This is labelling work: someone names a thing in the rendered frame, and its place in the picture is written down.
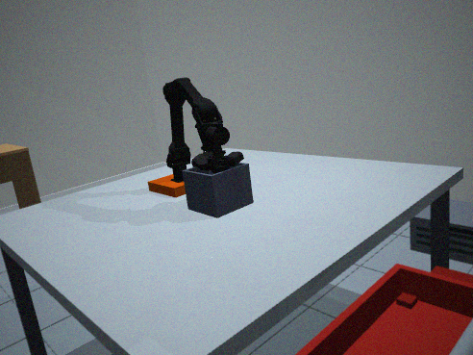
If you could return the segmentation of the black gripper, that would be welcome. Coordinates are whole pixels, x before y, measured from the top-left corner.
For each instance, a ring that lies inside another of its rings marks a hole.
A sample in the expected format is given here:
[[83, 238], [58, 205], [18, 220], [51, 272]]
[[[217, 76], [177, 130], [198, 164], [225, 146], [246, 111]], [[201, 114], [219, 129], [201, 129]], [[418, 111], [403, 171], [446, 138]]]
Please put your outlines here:
[[[221, 145], [215, 144], [215, 143], [202, 143], [203, 146], [201, 146], [202, 150], [205, 150], [207, 152], [211, 151], [211, 149], [215, 149], [216, 152], [218, 153], [220, 157], [220, 161], [217, 162], [216, 166], [213, 166], [211, 171], [213, 174], [230, 169], [230, 166], [235, 166], [239, 164], [243, 159], [243, 154], [241, 152], [231, 152], [229, 155], [224, 156], [226, 154], [225, 150], [222, 150]], [[201, 154], [198, 154], [196, 157], [194, 157], [191, 161], [193, 167], [198, 167], [196, 164], [196, 161], [200, 157]]]

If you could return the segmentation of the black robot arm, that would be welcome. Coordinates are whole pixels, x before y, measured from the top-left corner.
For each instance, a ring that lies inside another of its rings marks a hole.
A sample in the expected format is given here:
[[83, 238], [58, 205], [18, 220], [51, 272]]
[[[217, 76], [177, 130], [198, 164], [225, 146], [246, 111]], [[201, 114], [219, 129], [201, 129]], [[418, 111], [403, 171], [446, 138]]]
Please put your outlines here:
[[[171, 181], [184, 181], [182, 170], [190, 164], [189, 147], [185, 143], [183, 105], [185, 101], [192, 108], [192, 115], [197, 122], [199, 137], [202, 143], [224, 145], [229, 141], [230, 133], [223, 127], [222, 115], [216, 105], [208, 98], [203, 97], [190, 82], [190, 79], [177, 78], [166, 83], [162, 88], [164, 98], [170, 106], [172, 142], [168, 147], [166, 164], [173, 170]], [[220, 161], [215, 149], [207, 152], [203, 150], [196, 164], [201, 170], [209, 171]]]

